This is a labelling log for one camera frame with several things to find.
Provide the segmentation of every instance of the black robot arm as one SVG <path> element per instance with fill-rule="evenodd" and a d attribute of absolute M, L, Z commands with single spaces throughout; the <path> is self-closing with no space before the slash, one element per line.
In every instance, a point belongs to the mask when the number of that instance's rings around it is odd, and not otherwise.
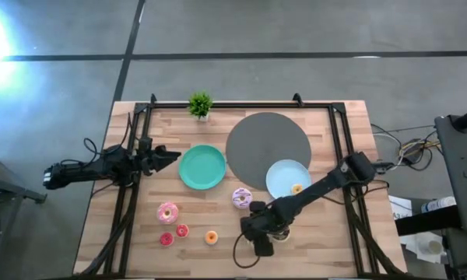
<path fill-rule="evenodd" d="M 250 204 L 251 215 L 241 218 L 241 231 L 255 245 L 259 257 L 273 255 L 267 234 L 286 230 L 303 207 L 340 187 L 363 186 L 375 177 L 375 168 L 362 152 L 347 156 L 327 176 L 297 195 L 277 198 L 266 205 L 262 201 Z"/>
<path fill-rule="evenodd" d="M 168 152 L 164 145 L 152 149 L 152 139 L 143 137 L 139 140 L 135 155 L 121 145 L 115 145 L 102 151 L 99 159 L 88 163 L 56 163 L 44 171 L 43 185 L 55 190 L 74 182 L 112 180 L 114 184 L 124 187 L 133 183 L 134 174 L 138 171 L 150 176 L 151 171 L 160 171 L 180 155 L 180 152 Z"/>

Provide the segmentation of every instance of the orange toy piece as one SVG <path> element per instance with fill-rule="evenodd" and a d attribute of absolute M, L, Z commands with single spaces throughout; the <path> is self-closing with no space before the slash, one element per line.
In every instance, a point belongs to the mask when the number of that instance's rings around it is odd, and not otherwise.
<path fill-rule="evenodd" d="M 205 242 L 208 245 L 214 245 L 218 242 L 218 233 L 216 231 L 210 230 L 205 234 Z"/>
<path fill-rule="evenodd" d="M 303 185 L 302 184 L 294 184 L 291 191 L 292 191 L 293 194 L 299 194 L 301 191 L 303 191 Z"/>

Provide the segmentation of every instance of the donut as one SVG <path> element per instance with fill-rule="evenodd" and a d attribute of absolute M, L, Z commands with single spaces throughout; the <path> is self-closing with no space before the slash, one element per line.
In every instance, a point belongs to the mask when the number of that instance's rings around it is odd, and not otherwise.
<path fill-rule="evenodd" d="M 232 203 L 239 209 L 249 208 L 252 201 L 252 194 L 243 187 L 236 189 L 232 194 Z"/>
<path fill-rule="evenodd" d="M 178 207 L 171 202 L 165 202 L 157 209 L 157 218 L 160 222 L 171 224 L 178 218 Z"/>
<path fill-rule="evenodd" d="M 214 245 L 216 242 L 218 242 L 218 233 L 216 231 L 210 230 L 207 233 L 205 233 L 205 242 L 208 245 Z"/>
<path fill-rule="evenodd" d="M 187 225 L 178 225 L 177 226 L 177 235 L 178 237 L 187 237 L 188 236 L 188 226 Z"/>
<path fill-rule="evenodd" d="M 171 233 L 163 233 L 163 235 L 160 237 L 159 242 L 161 245 L 168 247 L 171 244 L 173 244 L 174 238 L 173 234 Z"/>
<path fill-rule="evenodd" d="M 301 191 L 303 191 L 303 185 L 302 184 L 294 184 L 291 191 L 292 191 L 293 194 L 299 194 Z"/>

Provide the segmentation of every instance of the red donut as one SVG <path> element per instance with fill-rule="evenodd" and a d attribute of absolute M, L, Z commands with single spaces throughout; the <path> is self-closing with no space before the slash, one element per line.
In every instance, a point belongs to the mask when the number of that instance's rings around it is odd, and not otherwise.
<path fill-rule="evenodd" d="M 173 234 L 171 233 L 163 233 L 163 235 L 160 238 L 161 245 L 167 247 L 173 244 L 174 238 Z"/>
<path fill-rule="evenodd" d="M 181 224 L 177 226 L 177 235 L 178 237 L 187 237 L 188 236 L 188 226 Z"/>

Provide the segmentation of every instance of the gray circle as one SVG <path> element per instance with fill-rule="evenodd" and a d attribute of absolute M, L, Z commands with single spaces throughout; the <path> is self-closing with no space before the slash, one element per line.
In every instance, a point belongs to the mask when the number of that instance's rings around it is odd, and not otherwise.
<path fill-rule="evenodd" d="M 276 113 L 258 113 L 240 121 L 226 140 L 226 161 L 244 184 L 266 190 L 266 173 L 273 163 L 292 159 L 308 168 L 311 147 L 304 131 Z"/>

